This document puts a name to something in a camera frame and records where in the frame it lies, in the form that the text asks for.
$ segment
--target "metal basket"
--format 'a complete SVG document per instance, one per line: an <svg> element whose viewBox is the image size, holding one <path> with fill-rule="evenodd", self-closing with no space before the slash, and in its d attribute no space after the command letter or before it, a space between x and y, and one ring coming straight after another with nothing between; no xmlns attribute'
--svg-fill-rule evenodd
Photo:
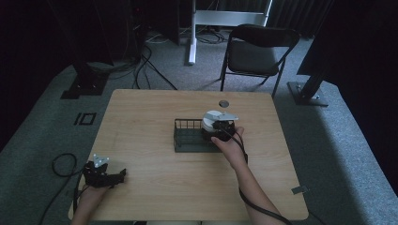
<svg viewBox="0 0 398 225"><path fill-rule="evenodd" d="M174 130L176 152L209 152L220 153L213 143L205 141L202 135L202 119L176 119Z"/></svg>

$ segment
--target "stand base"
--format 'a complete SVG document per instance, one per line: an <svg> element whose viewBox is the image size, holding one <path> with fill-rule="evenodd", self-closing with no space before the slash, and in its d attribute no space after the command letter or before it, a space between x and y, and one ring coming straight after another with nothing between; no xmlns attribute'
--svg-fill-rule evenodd
<svg viewBox="0 0 398 225"><path fill-rule="evenodd" d="M302 98L300 95L302 87L305 82L288 82L287 86L293 95L294 100L297 105L309 105L309 106L323 106L328 107L329 104L325 101L322 91L319 89L316 91L315 95L309 99Z"/></svg>
<svg viewBox="0 0 398 225"><path fill-rule="evenodd" d="M79 96L100 96L108 81L109 73L101 73L100 78L93 81L93 86L84 88L79 85L79 76L77 76L68 91L64 91L61 99L78 99Z"/></svg>

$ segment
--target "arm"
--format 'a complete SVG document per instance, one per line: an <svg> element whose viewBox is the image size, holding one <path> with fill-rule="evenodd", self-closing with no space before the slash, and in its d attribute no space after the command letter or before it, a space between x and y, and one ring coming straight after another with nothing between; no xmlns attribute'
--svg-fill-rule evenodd
<svg viewBox="0 0 398 225"><path fill-rule="evenodd" d="M237 133L234 135L237 140L240 140L238 135L241 137L243 130L243 127L237 128ZM263 189L259 186L252 171L245 161L243 152L239 145L232 139L228 142L223 142L220 139L213 137L211 140L222 150L226 159L231 164L231 167L235 170L240 190L247 197L247 199L249 199L250 202L254 203L255 205L280 215L278 209L271 202ZM258 212L247 204L246 209L253 225L284 224L274 217L270 217Z"/></svg>
<svg viewBox="0 0 398 225"><path fill-rule="evenodd" d="M84 187L71 225L86 225L109 187Z"/></svg>

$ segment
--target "white stand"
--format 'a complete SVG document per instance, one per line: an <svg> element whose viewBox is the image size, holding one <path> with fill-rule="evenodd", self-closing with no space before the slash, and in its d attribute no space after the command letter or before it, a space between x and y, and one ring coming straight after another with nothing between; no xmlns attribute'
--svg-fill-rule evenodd
<svg viewBox="0 0 398 225"><path fill-rule="evenodd" d="M240 24L249 23L266 26L271 5L272 0L269 0L264 13L196 10L196 0L192 0L190 65L195 64L196 58L196 25L238 26Z"/></svg>

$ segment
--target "chair seat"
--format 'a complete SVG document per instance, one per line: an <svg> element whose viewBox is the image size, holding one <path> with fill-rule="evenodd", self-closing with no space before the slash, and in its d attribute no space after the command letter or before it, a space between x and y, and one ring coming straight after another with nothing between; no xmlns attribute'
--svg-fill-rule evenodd
<svg viewBox="0 0 398 225"><path fill-rule="evenodd" d="M228 67L231 71L273 76L279 72L273 48L259 48L248 42L231 42Z"/></svg>

